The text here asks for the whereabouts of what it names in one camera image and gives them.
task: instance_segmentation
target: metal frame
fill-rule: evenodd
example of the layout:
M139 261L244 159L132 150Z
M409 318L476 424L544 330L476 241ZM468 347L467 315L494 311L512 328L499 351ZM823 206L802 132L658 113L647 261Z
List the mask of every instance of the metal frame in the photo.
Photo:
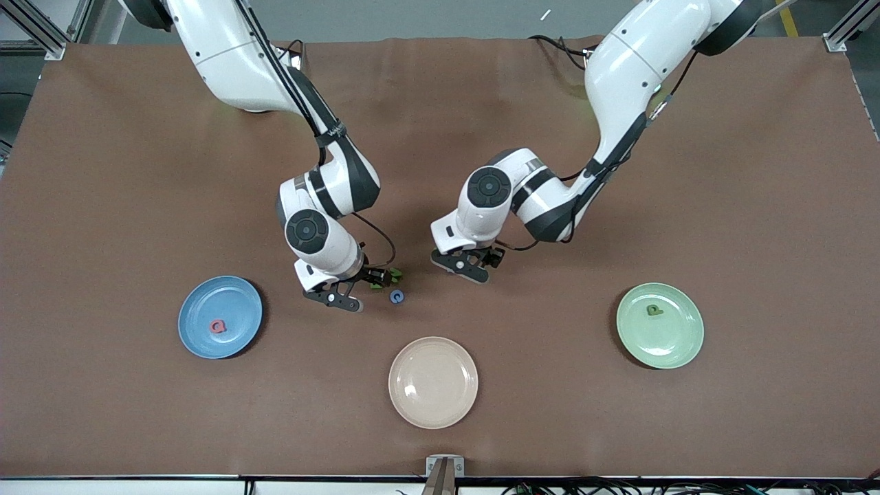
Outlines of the metal frame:
M64 46L71 39L30 0L0 0L0 10L46 50L47 60L61 60Z
M95 0L79 0L70 23L62 29L29 0L0 0L0 10L31 38L0 40L0 49L25 53L46 51L51 55L47 60L60 60L63 48L58 48L59 45L83 38L94 5Z
M455 495L455 478L465 475L465 458L460 455L431 455L425 462L429 475L422 495Z
M673 488L671 494L678 495L679 491L687 491L687 487L683 486L686 484L707 484L711 483L717 485L721 489L723 488L743 488L746 486L751 487L772 487L772 495L813 495L814 491L812 491L808 485L816 486L827 486L833 485L841 489L843 495L855 495L856 493L869 493L869 495L880 495L880 479L876 479L874 477L880 475L880 469L871 473L866 478L847 478L847 477L837 477L837 478L827 478L827 477L806 477L806 478L794 478L794 477L669 477L669 476L653 476L653 477L638 477L638 476L624 476L624 477L458 477L456 478L454 474L451 473L449 467L455 466L455 458L457 456L439 456L440 462L435 462L435 469L432 470L432 476L427 480L424 477L420 477L417 475L413 476L236 476L236 475L188 475L188 476L168 476L168 475L141 475L141 476L73 476L73 477L52 477L52 476L44 476L44 477L0 477L0 484L2 482L35 482L38 484L39 482L64 482L70 483L71 488L64 490L73 492L77 490L74 488L78 484L85 485L84 482L102 482L106 481L109 484L112 482L125 482L125 481L158 481L158 482L170 482L170 481L217 481L217 482L226 482L230 485L236 486L235 492L241 493L241 484L245 487L245 493L259 493L262 490L260 487L257 487L254 490L254 486L264 485L264 484L275 484L275 483L308 483L310 484L310 490L314 490L314 484L338 484L344 488L339 490L335 489L325 489L321 490L322 493L335 493L335 492L345 492L345 493L353 493L353 492L376 492L371 489L364 490L363 488L369 487L370 485L381 485L382 492L394 493L394 490L389 489L389 484L399 484L401 485L401 489L407 490L403 491L404 495L407 495L409 488L421 487L421 485L425 485L425 491L423 493L427 493L429 495L433 495L434 493L438 495L454 495L457 489L460 488L495 488L498 491L510 492L511 487L520 486L523 484L530 484L534 486L543 486L543 487L551 487L551 488L560 488L560 487L579 487L582 489L586 489L589 491L595 490L599 487L604 486L607 488L609 483L617 483L626 484L629 487L640 487L645 489L642 493L648 493L648 490L652 490L657 488ZM53 487L52 492L61 492L58 486L55 485ZM617 486L618 491L610 490L613 495L625 495L623 491L620 491L620 487ZM35 493L38 492L36 490L19 490L20 493ZM49 492L45 488L39 491L40 493ZM100 492L100 493L119 493L121 490L117 486L113 490L106 491L96 491L92 490L92 492ZM277 493L278 490L269 490L268 492Z
M867 29L873 20L872 14L880 8L880 0L859 0L847 15L838 21L831 31L822 34L825 40L825 48L829 52L847 51L846 41L857 31Z

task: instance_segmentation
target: brown tablecloth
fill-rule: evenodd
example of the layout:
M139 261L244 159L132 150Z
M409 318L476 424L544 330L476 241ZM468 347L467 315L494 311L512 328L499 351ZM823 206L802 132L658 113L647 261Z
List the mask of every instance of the brown tablecloth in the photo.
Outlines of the brown tablecloth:
M698 58L575 241L510 253L485 286L429 262L429 224L505 148L580 168L598 140L581 72L535 41L306 58L380 174L365 214L397 242L406 302L362 286L366 311L348 314L302 297L273 207L317 156L302 119L215 100L182 47L69 46L0 181L0 473L408 474L438 452L472 475L880 464L880 152L844 55L749 39ZM505 240L527 241L517 223ZM252 280L267 312L247 352L211 361L180 344L177 314L221 274ZM648 281L705 319L678 370L616 340L617 301ZM480 372L471 412L439 431L387 393L396 353L429 335Z

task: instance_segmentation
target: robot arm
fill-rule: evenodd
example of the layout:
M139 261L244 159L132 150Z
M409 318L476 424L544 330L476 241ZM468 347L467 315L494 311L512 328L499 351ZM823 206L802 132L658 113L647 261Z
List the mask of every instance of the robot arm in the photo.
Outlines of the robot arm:
M599 126L598 148L567 187L528 149L503 151L468 178L458 208L431 224L432 261L475 282L497 266L492 248L508 211L535 240L566 241L649 123L649 100L693 49L716 55L760 16L757 0L642 0L612 29L584 72Z
M255 113L294 112L309 123L321 159L309 172L281 185L275 209L285 239L299 257L294 267L305 297L361 311L361 302L349 296L354 282L388 285L391 277L366 265L361 246L337 220L376 202L378 175L299 71L298 60L269 44L246 0L120 2L149 27L170 30L173 23L202 80L222 102ZM327 163L325 150L332 156ZM337 290L340 283L347 286L344 292Z

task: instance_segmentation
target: black cable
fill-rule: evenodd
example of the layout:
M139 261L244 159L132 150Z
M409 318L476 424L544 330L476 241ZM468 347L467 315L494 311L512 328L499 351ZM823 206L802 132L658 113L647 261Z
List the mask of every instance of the black cable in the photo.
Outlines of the black cable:
M816 482L812 482L812 481L807 480L807 479L799 480L799 481L802 482L803 484L806 484L806 485L809 486L810 488L812 488L813 491L814 491L815 493L817 493L818 495L827 495L827 493L828 493L827 491L825 491L825 489L823 489L821 486L819 486L818 484L816 484Z
M873 479L874 477L868 477L865 478L865 480L863 481L871 481ZM847 486L844 488L843 491L860 491L862 495L870 495L867 490L865 490L861 486L854 485L853 482L850 480L847 480Z
M660 495L665 495L666 492L673 487L695 487L695 489L684 490L675 493L675 495L703 495L706 493L719 493L722 495L733 495L734 493L738 495L744 495L744 487L732 487L732 488L722 488L717 484L705 483L705 484L696 484L696 483L674 483L665 486L661 491Z
M497 244L503 248L507 248L511 251L528 251L529 249L532 249L535 246L538 246L538 241L536 240L532 244L529 244L528 246L517 247L517 246L511 246L510 244L508 244L507 242L504 242L503 240L496 239L495 244Z
M685 66L685 69L681 72L681 76L678 77L678 82L675 83L675 85L672 87L672 91L669 92L670 96L675 94L675 92L678 90L678 87L681 85L681 81L685 80L685 76L687 75L687 71L691 68L691 64L693 63L694 58L697 58L697 52L693 52L693 55L691 55L691 60L687 61L687 65Z
M291 48L293 48L293 46L296 45L297 43L299 43L299 50L300 50L300 51L298 51L298 52L292 51ZM291 41L290 44L284 49L284 53L282 53L282 54L280 54L280 55L278 56L278 60L281 60L281 59L282 59L285 55L287 55L288 53L292 53L292 54L294 54L294 55L296 55L296 56L300 56L300 55L303 54L303 51L302 51L302 50L303 50L303 41L302 41L302 40L293 40L293 41Z
M383 268L383 267L386 267L386 266L390 265L390 264L394 261L394 258L397 257L397 247L394 246L394 241L391 240L390 237L388 237L388 234L387 234L387 233L383 232L382 229L378 228L375 224L373 224L372 222L370 222L368 219L366 219L366 218L364 218L363 216L361 216L361 214L358 213L357 211L353 211L351 214L354 215L355 217L360 218L360 220L361 220L362 222L364 222L365 224L367 224L367 225L369 225L370 227L372 227L372 229L373 229L374 231L378 232L379 235L381 235L382 237L384 237L385 240L388 242L388 246L391 248L391 257L388 258L388 261L387 261L387 262L380 263L380 264L374 264L374 265L367 265L367 266L368 266L369 268Z
M580 174L582 174L582 173L583 173L583 169L581 169L580 171L575 172L575 173L569 175L568 177L560 177L559 180L560 180L560 181L563 181L563 182L568 182L568 181L571 181L572 179L575 179L578 175L580 175Z
M575 60L575 58L571 55L571 50L569 50L568 47L565 46L565 41L562 39L561 36L559 37L559 43L562 45L562 49L565 50L565 55L568 55L568 59L569 59L574 65L575 65L575 67L577 67L577 68L580 69L580 70L586 70L586 69L585 69L580 63L578 63L577 60Z
M761 491L763 491L764 493L768 493L768 492L770 492L773 488L776 488L776 485L777 485L777 484L780 484L780 483L782 483L782 481L781 481L781 480L778 480L778 481L776 481L775 483L771 484L770 486L766 487L764 490L761 490Z
M617 495L617 493L614 493L614 491L612 489L608 488L607 486L600 486L597 489L591 491L590 493L587 493L586 495L596 495L597 493L599 493L602 490L608 490L611 492L612 495Z
M302 113L303 118L306 122L308 122L309 127L312 129L312 133L314 133L315 137L320 136L318 126L315 124L314 119L312 119L312 114L307 111L307 107L302 101L302 98L300 98L299 92L297 92L296 88L294 87L293 81L290 80L290 75L284 73L281 63L278 61L277 58L274 57L275 50L272 48L274 45L268 42L266 32L260 25L260 20L257 19L256 14L253 12L253 8L249 6L245 7L245 4L242 0L236 0L235 4L238 7L239 13L241 13L241 16L245 19L248 27L253 32L254 38L256 38L257 43L260 45L260 49L262 49L263 51L263 56L272 55L269 57L269 65L271 65L272 69L275 70L276 76L281 79L281 83L284 86L284 89L287 90L288 95L297 105L297 108L299 109L300 113Z
M632 488L633 490L635 490L635 492L638 493L639 495L643 495L642 490L640 490L639 487L635 486L634 484L629 483L628 481L623 481L622 479L619 479L619 480L612 480L611 483L628 486L629 488Z
M572 49L572 48L568 48L568 47L566 47L564 44L560 44L557 40L554 40L553 38L550 38L550 37L545 36L545 35L543 35L543 34L535 34L534 36L529 36L528 39L529 39L529 40L546 41L547 43L550 43L550 44L553 45L554 47L556 47L556 48L558 48L558 49L560 49L560 50L563 50L563 51L565 51L565 52L568 52L568 53L570 53L571 55L579 55L579 56L583 56L583 51L577 51L577 50L574 50L574 49ZM593 45L593 46L591 46L591 47L584 48L584 50L592 50L592 49L595 49L597 46L598 46L598 45Z
M631 156L631 154L630 154L630 153L627 153L626 156L624 156L623 159L622 159L621 161L619 161L619 162L617 162L617 163L615 163L614 165L611 165L611 166L621 166L621 165L627 163L627 161L629 160L629 157L630 157L630 156ZM567 236L565 239L560 240L560 242L561 242L562 244L568 244L569 242L571 242L572 239L574 239L574 237L575 237L575 221L576 221L576 220L577 220L577 208L572 208L572 209L571 209L571 220L570 220L570 223L569 223L569 224L571 225L571 231L568 232L568 236Z

